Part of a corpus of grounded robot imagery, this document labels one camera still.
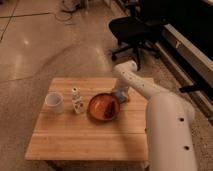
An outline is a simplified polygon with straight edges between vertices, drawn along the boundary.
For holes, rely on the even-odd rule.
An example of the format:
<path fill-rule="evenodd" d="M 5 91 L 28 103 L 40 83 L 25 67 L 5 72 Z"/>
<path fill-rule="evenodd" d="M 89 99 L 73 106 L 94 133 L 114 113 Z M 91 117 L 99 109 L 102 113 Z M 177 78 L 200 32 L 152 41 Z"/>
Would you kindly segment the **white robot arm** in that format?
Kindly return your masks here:
<path fill-rule="evenodd" d="M 136 74 L 133 61 L 114 67 L 115 89 L 132 87 L 147 99 L 146 135 L 150 171 L 198 171 L 190 124 L 193 105 L 177 94 Z"/>

